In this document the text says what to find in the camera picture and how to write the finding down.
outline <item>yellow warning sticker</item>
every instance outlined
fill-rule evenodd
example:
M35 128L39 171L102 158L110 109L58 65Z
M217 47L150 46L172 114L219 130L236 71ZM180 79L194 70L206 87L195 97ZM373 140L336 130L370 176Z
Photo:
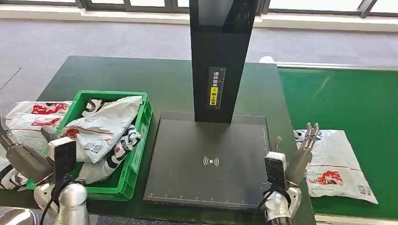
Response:
M210 89L210 105L217 104L218 87L211 87Z

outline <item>red logo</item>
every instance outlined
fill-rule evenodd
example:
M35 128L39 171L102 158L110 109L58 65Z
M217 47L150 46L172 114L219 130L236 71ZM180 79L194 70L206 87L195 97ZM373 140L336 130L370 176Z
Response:
M35 121L31 124L32 126L53 126L56 122L58 122L61 118L55 118L50 121L35 119Z
M57 113L59 110L67 110L69 107L66 103L46 103L46 105L34 105L32 114L49 115Z
M76 141L76 135L79 133L79 130L77 129L69 129L66 131L65 136L73 139Z
M340 177L340 174L337 171L326 171L319 176L317 179L309 180L312 184L334 184L334 185L343 185L343 180Z

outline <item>black column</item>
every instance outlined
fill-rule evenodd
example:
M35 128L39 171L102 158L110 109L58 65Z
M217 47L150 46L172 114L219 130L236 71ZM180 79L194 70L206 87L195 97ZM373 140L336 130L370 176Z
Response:
M231 123L258 0L190 0L195 121Z

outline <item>floor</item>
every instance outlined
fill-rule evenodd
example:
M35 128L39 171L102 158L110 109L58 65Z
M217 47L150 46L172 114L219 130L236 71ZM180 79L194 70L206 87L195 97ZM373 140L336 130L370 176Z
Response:
M35 100L70 55L191 59L187 25L0 20L0 37L1 116L16 102ZM398 34L254 29L246 61L264 56L398 68ZM115 223L93 216L96 220ZM131 223L149 222L120 219L117 224Z

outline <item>nfc symbol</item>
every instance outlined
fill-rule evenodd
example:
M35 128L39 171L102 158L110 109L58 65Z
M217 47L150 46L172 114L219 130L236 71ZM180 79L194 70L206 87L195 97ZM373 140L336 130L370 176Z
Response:
M203 165L213 164L215 166L218 166L219 163L220 163L220 161L218 160L217 157L214 159L209 159L208 157L203 158Z

